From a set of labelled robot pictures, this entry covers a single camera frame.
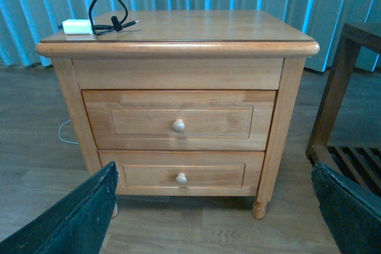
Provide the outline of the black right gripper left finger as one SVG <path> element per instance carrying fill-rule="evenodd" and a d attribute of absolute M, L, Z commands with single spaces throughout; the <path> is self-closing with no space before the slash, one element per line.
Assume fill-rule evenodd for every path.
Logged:
<path fill-rule="evenodd" d="M 115 212 L 118 170 L 108 163 L 1 242 L 1 253 L 99 253 Z"/>

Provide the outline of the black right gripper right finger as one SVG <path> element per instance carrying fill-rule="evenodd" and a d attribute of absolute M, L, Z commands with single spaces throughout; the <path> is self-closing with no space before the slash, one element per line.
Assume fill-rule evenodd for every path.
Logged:
<path fill-rule="evenodd" d="M 319 161 L 311 179 L 339 251 L 380 253 L 380 197 Z"/>

